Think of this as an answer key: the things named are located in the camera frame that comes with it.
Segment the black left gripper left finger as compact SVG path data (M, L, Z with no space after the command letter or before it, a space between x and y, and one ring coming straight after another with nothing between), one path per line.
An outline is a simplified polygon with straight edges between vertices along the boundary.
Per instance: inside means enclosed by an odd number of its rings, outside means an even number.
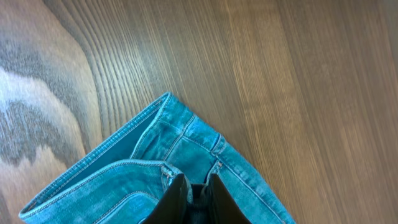
M182 224L187 207L187 195L185 176L179 174L143 224Z

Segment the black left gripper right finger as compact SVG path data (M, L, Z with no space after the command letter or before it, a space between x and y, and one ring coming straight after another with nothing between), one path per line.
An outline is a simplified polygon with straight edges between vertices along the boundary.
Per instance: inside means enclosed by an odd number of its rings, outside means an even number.
M210 223L251 224L216 174L208 182L208 214Z

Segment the light blue denim jeans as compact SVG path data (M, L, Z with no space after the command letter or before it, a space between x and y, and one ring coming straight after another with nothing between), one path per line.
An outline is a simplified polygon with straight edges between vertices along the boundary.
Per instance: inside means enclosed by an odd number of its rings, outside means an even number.
M143 223L179 174L188 186L183 223L210 223L211 174L251 223L293 222L258 171L171 93L55 179L19 217L26 223Z

